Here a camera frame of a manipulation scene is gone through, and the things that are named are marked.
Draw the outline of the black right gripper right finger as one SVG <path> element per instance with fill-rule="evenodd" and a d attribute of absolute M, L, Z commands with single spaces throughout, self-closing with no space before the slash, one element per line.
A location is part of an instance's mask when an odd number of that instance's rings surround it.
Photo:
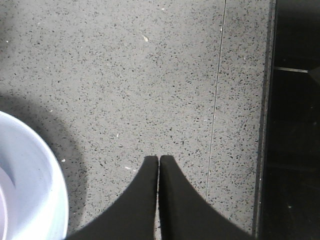
<path fill-rule="evenodd" d="M 158 202 L 164 240 L 253 239 L 198 194 L 170 155 L 159 161 Z"/>

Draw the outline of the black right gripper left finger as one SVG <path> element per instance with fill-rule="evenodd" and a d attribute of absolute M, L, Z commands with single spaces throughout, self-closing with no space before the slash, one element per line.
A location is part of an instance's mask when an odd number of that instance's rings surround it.
<path fill-rule="evenodd" d="M 101 215 L 68 240 L 153 240 L 159 160 L 146 156 L 136 176 Z"/>

